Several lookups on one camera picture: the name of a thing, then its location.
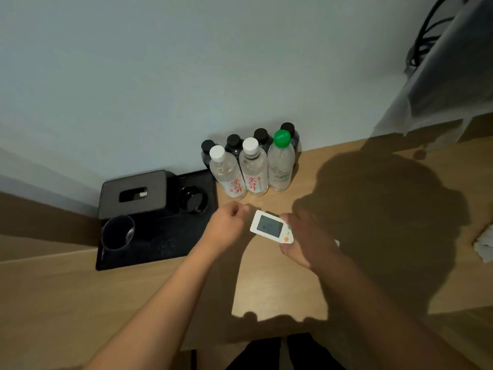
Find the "black tray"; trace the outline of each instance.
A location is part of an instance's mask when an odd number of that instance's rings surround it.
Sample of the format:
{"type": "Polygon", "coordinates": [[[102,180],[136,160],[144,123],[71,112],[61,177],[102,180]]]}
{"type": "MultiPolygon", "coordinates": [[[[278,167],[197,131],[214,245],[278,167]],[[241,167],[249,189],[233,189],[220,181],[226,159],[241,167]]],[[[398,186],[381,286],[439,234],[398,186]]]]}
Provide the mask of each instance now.
{"type": "Polygon", "coordinates": [[[217,210],[215,179],[209,170],[177,175],[168,181],[168,189],[168,202],[170,198],[174,201],[169,202],[167,208],[170,206],[173,213],[167,217],[161,217],[158,211],[130,215],[136,227],[132,242],[119,251],[108,251],[100,243],[96,270],[188,255],[217,210]],[[207,193],[207,207],[201,213],[186,213],[176,207],[176,194],[186,186],[198,186],[207,193]]]}

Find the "person's left hand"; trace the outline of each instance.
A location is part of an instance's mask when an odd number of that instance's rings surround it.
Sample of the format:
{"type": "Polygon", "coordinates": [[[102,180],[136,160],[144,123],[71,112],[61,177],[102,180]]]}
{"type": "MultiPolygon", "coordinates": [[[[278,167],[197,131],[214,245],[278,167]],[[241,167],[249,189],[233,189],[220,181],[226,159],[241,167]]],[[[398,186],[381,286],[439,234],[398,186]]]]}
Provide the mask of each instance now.
{"type": "Polygon", "coordinates": [[[237,201],[221,206],[209,220],[201,242],[221,254],[240,237],[249,211],[249,206],[237,201]]]}

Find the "person's right arm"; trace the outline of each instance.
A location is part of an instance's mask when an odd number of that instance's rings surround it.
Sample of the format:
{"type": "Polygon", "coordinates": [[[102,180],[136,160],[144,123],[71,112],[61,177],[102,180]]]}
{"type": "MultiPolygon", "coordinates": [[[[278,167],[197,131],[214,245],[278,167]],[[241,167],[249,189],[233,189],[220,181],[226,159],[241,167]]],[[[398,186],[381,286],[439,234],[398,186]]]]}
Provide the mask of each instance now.
{"type": "Polygon", "coordinates": [[[388,369],[477,369],[439,336],[400,310],[345,256],[306,212],[283,214],[293,244],[284,255],[316,273],[356,322],[377,359],[388,369]]]}

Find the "forearm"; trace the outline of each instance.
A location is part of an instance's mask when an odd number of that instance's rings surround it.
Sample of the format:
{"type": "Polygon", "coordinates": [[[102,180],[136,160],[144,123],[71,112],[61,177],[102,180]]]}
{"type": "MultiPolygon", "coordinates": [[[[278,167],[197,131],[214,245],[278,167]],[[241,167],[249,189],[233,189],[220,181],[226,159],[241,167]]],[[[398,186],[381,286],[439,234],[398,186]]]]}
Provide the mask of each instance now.
{"type": "Polygon", "coordinates": [[[318,274],[359,326],[385,368],[476,368],[397,308],[348,257],[339,256],[332,267],[318,274]]]}
{"type": "Polygon", "coordinates": [[[166,283],[86,367],[167,369],[179,350],[207,274],[217,257],[199,242],[166,283]]]}

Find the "green bottle cap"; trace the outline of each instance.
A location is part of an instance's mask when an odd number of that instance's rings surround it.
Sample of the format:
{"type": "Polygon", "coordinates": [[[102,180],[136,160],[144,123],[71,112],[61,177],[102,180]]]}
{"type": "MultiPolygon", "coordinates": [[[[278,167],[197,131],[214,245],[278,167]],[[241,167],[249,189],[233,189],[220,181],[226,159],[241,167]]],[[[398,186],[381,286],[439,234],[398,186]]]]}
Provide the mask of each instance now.
{"type": "Polygon", "coordinates": [[[274,145],[277,148],[286,148],[291,143],[289,131],[277,130],[274,134],[274,145]]]}

